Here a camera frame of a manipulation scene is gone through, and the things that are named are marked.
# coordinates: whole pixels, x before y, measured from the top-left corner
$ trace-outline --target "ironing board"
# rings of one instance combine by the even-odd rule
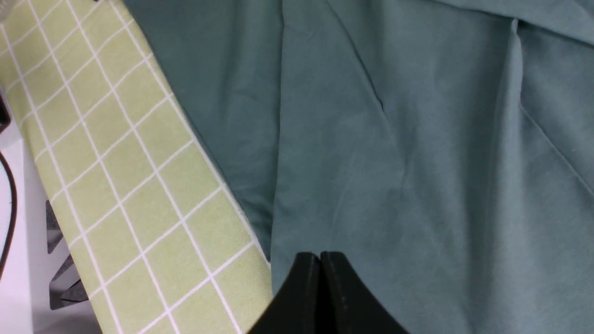
[[[0,84],[105,333],[241,333],[270,267],[120,0],[21,0]]]

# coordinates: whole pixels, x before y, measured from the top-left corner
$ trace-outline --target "black cable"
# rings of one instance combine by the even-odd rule
[[[4,249],[2,250],[2,257],[0,257],[0,279],[2,279],[2,273],[4,273],[4,266],[6,265],[6,260],[8,258],[8,251],[10,250],[10,245],[12,243],[12,236],[14,235],[14,227],[17,224],[17,186],[14,182],[14,177],[12,175],[12,171],[8,166],[8,162],[4,159],[4,155],[0,152],[0,163],[4,167],[6,171],[6,175],[8,177],[8,183],[10,184],[10,193],[11,193],[11,213],[10,213],[10,222],[8,225],[8,233],[6,235],[6,242],[4,243]]]
[[[89,300],[88,298],[87,298],[87,299],[83,299],[83,300],[72,300],[72,299],[66,299],[66,298],[60,298],[60,299],[61,299],[62,301],[68,301],[68,302],[71,302],[71,303],[81,303],[81,302],[83,302],[83,301],[87,301],[87,300]]]

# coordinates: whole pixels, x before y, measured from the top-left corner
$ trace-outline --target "clothing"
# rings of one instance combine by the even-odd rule
[[[411,333],[594,333],[594,4],[125,0],[270,256]]]

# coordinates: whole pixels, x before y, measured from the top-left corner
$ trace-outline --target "teal fabric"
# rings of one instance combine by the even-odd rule
[[[594,4],[125,0],[270,256],[411,333],[594,333]]]

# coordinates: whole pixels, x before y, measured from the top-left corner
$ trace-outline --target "dark teal fabric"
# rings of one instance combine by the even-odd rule
[[[411,333],[594,333],[594,5],[125,0],[270,256]]]

